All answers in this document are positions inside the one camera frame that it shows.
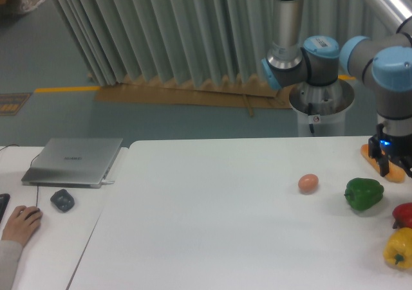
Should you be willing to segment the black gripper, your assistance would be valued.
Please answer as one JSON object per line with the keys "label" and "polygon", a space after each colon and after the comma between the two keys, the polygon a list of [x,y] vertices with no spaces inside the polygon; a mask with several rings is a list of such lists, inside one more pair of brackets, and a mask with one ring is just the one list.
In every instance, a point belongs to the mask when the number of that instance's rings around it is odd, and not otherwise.
{"label": "black gripper", "polygon": [[412,178],[411,171],[411,135],[394,136],[384,131],[384,124],[376,126],[376,133],[368,140],[368,156],[378,158],[381,177],[389,174],[389,160],[398,165],[406,175]]}

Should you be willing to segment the grey sleeved forearm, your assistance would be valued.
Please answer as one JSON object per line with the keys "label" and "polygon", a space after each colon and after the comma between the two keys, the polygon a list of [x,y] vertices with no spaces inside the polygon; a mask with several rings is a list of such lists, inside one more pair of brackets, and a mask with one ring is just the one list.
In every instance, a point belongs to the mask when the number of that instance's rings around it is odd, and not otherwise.
{"label": "grey sleeved forearm", "polygon": [[1,240],[1,290],[12,289],[23,246],[15,240]]}

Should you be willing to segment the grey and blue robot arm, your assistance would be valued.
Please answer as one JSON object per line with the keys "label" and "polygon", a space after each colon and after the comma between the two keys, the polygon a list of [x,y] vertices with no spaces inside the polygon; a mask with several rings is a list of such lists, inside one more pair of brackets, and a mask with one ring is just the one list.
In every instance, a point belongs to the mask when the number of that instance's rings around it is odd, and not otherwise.
{"label": "grey and blue robot arm", "polygon": [[395,164],[411,173],[411,0],[364,0],[394,30],[392,36],[373,41],[358,36],[338,50],[329,45],[314,50],[312,41],[298,45],[304,0],[275,0],[278,29],[262,60],[269,86],[278,90],[305,82],[327,87],[343,68],[373,91],[378,124],[369,139],[368,154],[382,176]]}

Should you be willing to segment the person's bare hand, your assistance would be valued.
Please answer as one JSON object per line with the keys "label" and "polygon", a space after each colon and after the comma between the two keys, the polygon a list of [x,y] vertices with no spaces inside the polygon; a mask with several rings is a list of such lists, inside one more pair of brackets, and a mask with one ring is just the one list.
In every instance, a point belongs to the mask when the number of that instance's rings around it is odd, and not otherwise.
{"label": "person's bare hand", "polygon": [[24,218],[28,213],[36,210],[36,206],[17,206],[8,218],[3,229],[1,240],[15,240],[25,247],[32,235],[41,225],[43,213],[35,221],[26,221]]}

